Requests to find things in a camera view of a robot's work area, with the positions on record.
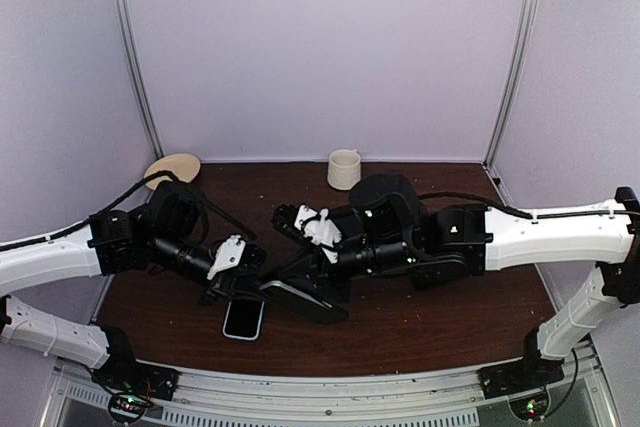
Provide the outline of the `black phone case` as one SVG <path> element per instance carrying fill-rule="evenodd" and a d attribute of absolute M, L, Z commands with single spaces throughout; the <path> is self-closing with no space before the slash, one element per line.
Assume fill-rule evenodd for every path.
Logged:
<path fill-rule="evenodd" d="M 446 285 L 450 279 L 440 272 L 416 273 L 410 276 L 411 285 L 418 291 Z"/>
<path fill-rule="evenodd" d="M 263 293 L 266 297 L 269 298 L 270 301 L 274 302 L 280 307 L 317 324 L 337 324 L 345 321 L 349 316 L 347 310 L 331 303 L 330 304 L 333 306 L 333 308 L 329 309 L 308 303 L 304 300 L 291 298 L 286 293 Z"/>

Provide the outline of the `black phone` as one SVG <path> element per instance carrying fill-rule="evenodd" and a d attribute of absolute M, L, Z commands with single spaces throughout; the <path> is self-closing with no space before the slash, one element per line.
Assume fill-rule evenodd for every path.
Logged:
<path fill-rule="evenodd" d="M 330 303 L 319 300 L 311 294 L 306 293 L 280 280 L 266 282 L 260 287 L 260 290 L 269 294 L 274 294 L 275 292 L 286 293 L 291 298 L 304 300 L 308 303 L 315 304 L 323 308 L 333 308 Z"/>

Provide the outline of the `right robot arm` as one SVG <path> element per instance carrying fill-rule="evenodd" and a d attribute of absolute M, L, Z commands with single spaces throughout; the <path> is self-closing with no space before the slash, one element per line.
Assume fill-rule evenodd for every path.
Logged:
<path fill-rule="evenodd" d="M 453 206 L 432 213 L 405 176 L 375 174 L 344 207 L 282 205 L 272 222 L 300 246 L 281 274 L 286 304 L 322 324 L 347 318 L 358 277 L 407 276 L 422 287 L 526 264 L 592 262 L 583 286 L 528 336 L 512 370 L 526 389 L 612 310 L 639 300 L 639 201 L 628 187 L 600 203 L 542 210 L 457 193 Z"/>

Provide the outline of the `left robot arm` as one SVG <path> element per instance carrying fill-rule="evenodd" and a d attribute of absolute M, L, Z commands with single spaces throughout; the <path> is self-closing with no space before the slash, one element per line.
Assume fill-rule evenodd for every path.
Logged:
<path fill-rule="evenodd" d="M 129 212 L 107 208 L 59 232 L 4 244 L 1 341 L 105 372 L 121 390 L 133 391 L 144 371 L 124 332 L 35 309 L 16 291 L 156 264 L 204 287 L 208 296 L 229 297 L 235 279 L 262 269 L 266 253 L 254 238 L 196 187 L 164 180 Z"/>

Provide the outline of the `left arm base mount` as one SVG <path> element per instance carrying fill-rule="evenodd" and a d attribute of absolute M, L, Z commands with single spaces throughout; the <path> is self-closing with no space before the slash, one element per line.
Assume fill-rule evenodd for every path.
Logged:
<path fill-rule="evenodd" d="M 134 363 L 91 371 L 95 382 L 113 392 L 136 394 L 150 400 L 173 399 L 179 372 L 175 369 L 144 363 Z"/>

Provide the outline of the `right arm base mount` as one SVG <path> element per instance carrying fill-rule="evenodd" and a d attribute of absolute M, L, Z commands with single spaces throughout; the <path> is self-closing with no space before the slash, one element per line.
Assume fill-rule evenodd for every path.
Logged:
<path fill-rule="evenodd" d="M 563 361 L 524 359 L 481 368 L 480 385 L 486 399 L 509 396 L 545 387 L 564 379 Z"/>

